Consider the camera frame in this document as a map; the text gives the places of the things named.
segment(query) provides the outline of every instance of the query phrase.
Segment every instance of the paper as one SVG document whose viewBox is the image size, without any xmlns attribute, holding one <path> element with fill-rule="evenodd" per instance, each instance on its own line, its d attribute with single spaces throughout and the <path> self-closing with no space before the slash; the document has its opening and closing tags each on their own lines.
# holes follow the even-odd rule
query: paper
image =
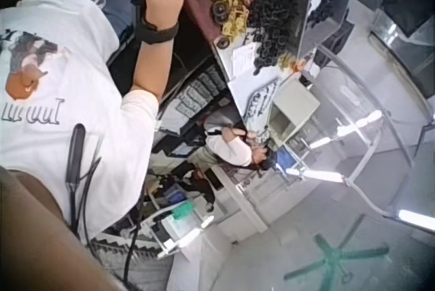
<svg viewBox="0 0 435 291">
<path fill-rule="evenodd" d="M 232 51 L 232 77 L 234 80 L 243 75 L 246 71 L 254 68 L 254 60 L 256 58 L 256 43 L 236 48 Z"/>
</svg>

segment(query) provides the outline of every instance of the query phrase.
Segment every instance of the black watch strap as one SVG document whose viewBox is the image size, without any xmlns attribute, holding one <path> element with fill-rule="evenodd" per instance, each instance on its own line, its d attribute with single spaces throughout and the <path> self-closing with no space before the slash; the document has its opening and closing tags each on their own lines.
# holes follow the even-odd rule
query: black watch strap
<svg viewBox="0 0 435 291">
<path fill-rule="evenodd" d="M 143 18 L 145 13 L 144 0 L 132 0 L 135 6 L 135 36 L 136 40 L 146 44 L 159 44 L 171 41 L 178 33 L 178 22 L 169 29 L 157 30 L 157 27 Z"/>
</svg>

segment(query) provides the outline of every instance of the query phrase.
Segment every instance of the white t-shirt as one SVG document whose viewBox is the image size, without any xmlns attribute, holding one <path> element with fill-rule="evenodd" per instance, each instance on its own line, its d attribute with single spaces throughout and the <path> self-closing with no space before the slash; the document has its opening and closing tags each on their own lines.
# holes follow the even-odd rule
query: white t-shirt
<svg viewBox="0 0 435 291">
<path fill-rule="evenodd" d="M 205 143 L 214 154 L 225 162 L 240 167 L 246 167 L 251 163 L 251 148 L 240 137 L 226 143 L 221 135 L 207 136 Z"/>
<path fill-rule="evenodd" d="M 102 158 L 86 206 L 91 237 L 137 202 L 158 111 L 144 90 L 124 98 L 118 92 L 105 64 L 118 44 L 91 0 L 23 0 L 0 11 L 0 164 L 36 177 L 69 222 L 67 158 L 73 128 L 82 123 L 81 175 Z"/>
</svg>

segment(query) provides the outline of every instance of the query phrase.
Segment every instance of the fluorescent light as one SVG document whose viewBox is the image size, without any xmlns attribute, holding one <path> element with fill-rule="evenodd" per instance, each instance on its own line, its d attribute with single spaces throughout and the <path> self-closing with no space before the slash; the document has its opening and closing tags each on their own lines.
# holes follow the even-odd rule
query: fluorescent light
<svg viewBox="0 0 435 291">
<path fill-rule="evenodd" d="M 331 182 L 343 182 L 343 176 L 337 172 L 305 170 L 305 177 Z"/>
<path fill-rule="evenodd" d="M 318 148 L 330 142 L 331 142 L 331 138 L 325 137 L 310 144 L 310 148 L 313 150 L 314 148 Z"/>
<path fill-rule="evenodd" d="M 355 126 L 338 126 L 337 127 L 337 136 L 338 137 L 344 137 L 347 136 L 348 134 L 352 133 L 356 131 L 356 127 Z"/>
<path fill-rule="evenodd" d="M 382 111 L 380 110 L 376 110 L 373 111 L 372 113 L 370 113 L 367 117 L 367 121 L 368 123 L 374 122 L 376 120 L 379 120 L 380 118 L 382 118 Z"/>
<path fill-rule="evenodd" d="M 387 45 L 390 46 L 390 45 L 393 43 L 393 40 L 394 40 L 395 38 L 396 38 L 396 37 L 391 36 L 391 37 L 388 39 Z"/>
<path fill-rule="evenodd" d="M 391 35 L 396 30 L 396 27 L 397 27 L 396 24 L 392 24 L 388 29 L 388 33 Z"/>
<path fill-rule="evenodd" d="M 373 111 L 372 113 L 370 113 L 367 118 L 362 118 L 362 119 L 359 119 L 357 122 L 355 122 L 355 126 L 357 126 L 358 128 L 364 128 L 367 124 L 374 122 L 376 120 L 379 120 L 380 118 L 382 118 L 382 111 L 377 109 L 376 111 Z M 337 127 L 337 136 L 344 137 L 344 136 L 356 131 L 355 126 L 351 125 L 351 124 L 349 126 L 338 126 Z"/>
<path fill-rule="evenodd" d="M 296 169 L 286 169 L 285 172 L 290 175 L 296 175 L 296 176 L 300 175 L 300 171 Z"/>
<path fill-rule="evenodd" d="M 184 237 L 182 237 L 179 241 L 178 241 L 178 246 L 180 248 L 186 247 L 187 245 L 189 245 L 192 241 L 194 241 L 196 239 L 197 236 L 199 236 L 201 233 L 201 229 L 199 228 L 194 228 L 193 230 L 191 230 L 187 235 L 185 235 Z"/>
<path fill-rule="evenodd" d="M 406 211 L 404 209 L 401 209 L 399 211 L 398 216 L 402 221 L 421 226 L 422 228 L 426 228 L 428 230 L 435 231 L 435 218 L 417 214 L 412 211 Z"/>
<path fill-rule="evenodd" d="M 326 180 L 331 182 L 344 182 L 343 176 L 337 172 L 329 172 L 329 171 L 314 171 L 314 170 L 305 170 L 303 172 L 296 169 L 286 169 L 285 172 L 290 175 L 299 176 L 302 174 L 304 177 L 310 177 L 318 180 Z"/>
<path fill-rule="evenodd" d="M 203 221 L 203 223 L 201 224 L 201 228 L 207 228 L 210 225 L 210 223 L 213 222 L 214 219 L 215 219 L 215 217 L 213 215 L 207 216 L 205 218 L 205 220 Z"/>
</svg>

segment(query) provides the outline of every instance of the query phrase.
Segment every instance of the person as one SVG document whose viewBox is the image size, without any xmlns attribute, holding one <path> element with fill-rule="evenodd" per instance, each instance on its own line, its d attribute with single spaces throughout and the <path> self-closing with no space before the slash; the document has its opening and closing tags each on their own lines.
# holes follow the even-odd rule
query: person
<svg viewBox="0 0 435 291">
<path fill-rule="evenodd" d="M 83 124 L 80 177 L 99 161 L 87 197 L 90 239 L 139 198 L 183 2 L 146 0 L 143 43 L 123 98 L 106 62 L 132 25 L 131 0 L 22 0 L 0 10 L 1 165 L 71 226 L 67 160 L 73 129 Z M 81 182 L 77 203 L 83 191 Z"/>
<path fill-rule="evenodd" d="M 213 157 L 218 157 L 234 166 L 249 167 L 261 165 L 267 159 L 268 150 L 256 143 L 256 134 L 235 127 L 240 121 L 235 104 L 221 107 L 205 119 L 203 161 L 213 161 Z"/>
<path fill-rule="evenodd" d="M 206 212 L 211 213 L 214 211 L 215 192 L 199 169 L 187 172 L 182 179 L 177 179 L 177 183 L 187 192 L 199 192 L 206 201 Z"/>
<path fill-rule="evenodd" d="M 126 291 L 3 167 L 0 190 L 0 290 Z"/>
</svg>

